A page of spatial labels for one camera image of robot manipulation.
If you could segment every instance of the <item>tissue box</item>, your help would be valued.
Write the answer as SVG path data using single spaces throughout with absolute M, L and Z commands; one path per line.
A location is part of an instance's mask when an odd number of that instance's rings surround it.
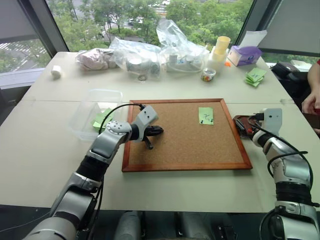
M 228 59 L 237 67 L 248 64 L 255 64 L 262 51 L 256 46 L 245 46 L 239 48 L 238 46 L 232 46 L 228 55 Z

